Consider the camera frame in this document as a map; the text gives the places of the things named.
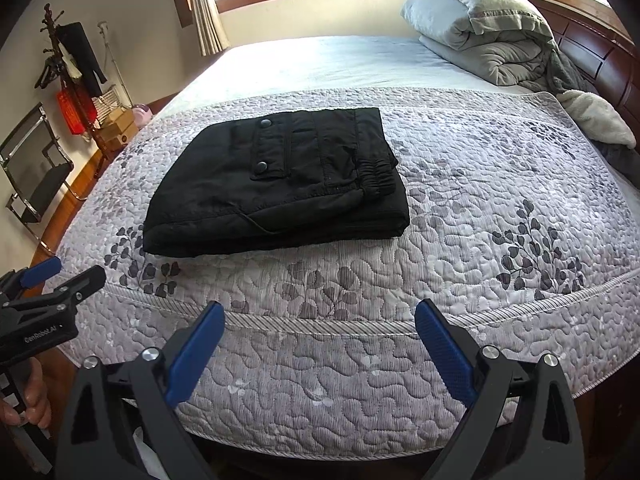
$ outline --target black chair seat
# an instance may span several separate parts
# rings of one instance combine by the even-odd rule
[[[52,200],[55,198],[56,193],[62,186],[62,183],[71,173],[72,165],[70,162],[65,162],[59,166],[51,168],[45,174],[42,181],[38,184],[36,189],[29,198],[29,203],[38,212],[38,215],[43,216]],[[25,223],[36,223],[38,219],[27,208],[20,217]]]

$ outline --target white wall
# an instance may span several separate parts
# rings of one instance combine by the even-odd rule
[[[414,36],[400,18],[404,0],[270,0],[222,14],[232,45],[257,41],[372,34]]]
[[[403,1],[271,0],[225,12],[222,22],[235,46],[336,34],[414,36],[399,16]],[[46,58],[42,53],[47,47],[46,34],[39,34],[38,30],[42,26],[42,7],[47,2],[54,13],[65,9],[61,23],[82,22],[100,63],[104,49],[95,24],[109,22],[111,46],[135,102],[148,103],[180,91],[206,67],[207,60],[198,54],[194,27],[180,27],[173,0],[33,0],[0,50],[0,126],[7,134],[42,101],[54,130],[76,164],[73,179],[95,146],[68,134],[55,100],[58,83],[44,91],[33,89]],[[112,67],[106,72],[113,82]],[[0,206],[9,195],[10,185],[2,174]],[[35,243],[24,228],[0,207],[0,273],[28,265],[34,248]]]

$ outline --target curtain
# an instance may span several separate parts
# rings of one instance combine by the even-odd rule
[[[229,46],[214,0],[191,0],[193,21],[200,40],[200,53],[210,56]]]

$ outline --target bed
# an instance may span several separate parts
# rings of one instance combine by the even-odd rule
[[[206,125],[357,106],[380,108],[399,157],[412,216],[401,238],[178,260],[142,251],[150,196]],[[76,365],[161,347],[222,303],[225,336],[178,408],[191,433],[279,456],[391,458],[443,446],[464,412],[415,334],[424,297],[509,357],[554,352],[574,396],[633,358],[639,211],[640,193],[550,94],[495,87],[417,40],[273,41],[226,53],[136,137],[73,220],[47,286],[107,270],[62,346]]]

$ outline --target finger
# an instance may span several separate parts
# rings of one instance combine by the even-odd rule
[[[46,430],[49,427],[49,424],[51,424],[51,404],[47,402],[47,409],[44,411],[44,415],[40,419],[38,427],[41,430]]]
[[[47,411],[48,405],[49,399],[47,399],[46,396],[42,397],[40,399],[40,402],[36,404],[36,406],[27,408],[27,410],[24,412],[24,415],[31,424],[38,424],[42,420],[44,413]]]
[[[20,415],[4,400],[0,400],[0,422],[4,422],[9,426],[17,426],[20,424]]]
[[[35,357],[29,358],[31,375],[24,389],[24,402],[27,406],[36,406],[43,397],[47,396],[47,386],[42,378],[42,365]]]

